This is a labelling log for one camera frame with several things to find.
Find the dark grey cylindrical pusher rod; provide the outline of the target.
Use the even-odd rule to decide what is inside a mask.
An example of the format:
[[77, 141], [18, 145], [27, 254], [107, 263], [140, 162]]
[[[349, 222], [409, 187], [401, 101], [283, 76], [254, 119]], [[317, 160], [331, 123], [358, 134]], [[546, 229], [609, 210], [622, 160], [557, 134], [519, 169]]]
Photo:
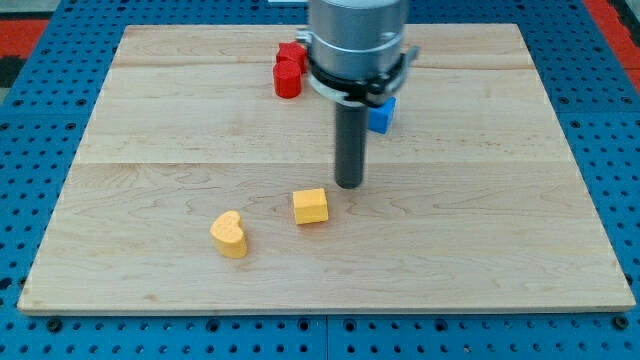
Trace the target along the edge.
[[366, 106], [335, 105], [334, 180], [354, 189], [364, 177], [369, 109]]

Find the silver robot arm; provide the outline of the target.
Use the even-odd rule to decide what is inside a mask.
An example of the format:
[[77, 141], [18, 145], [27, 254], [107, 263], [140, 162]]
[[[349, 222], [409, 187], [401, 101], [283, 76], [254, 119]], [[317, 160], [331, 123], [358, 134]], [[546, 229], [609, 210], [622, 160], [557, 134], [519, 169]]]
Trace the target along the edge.
[[369, 110], [402, 87], [419, 48], [403, 49], [406, 0], [310, 0], [307, 49], [310, 84], [335, 104], [334, 180], [345, 189], [364, 179]]

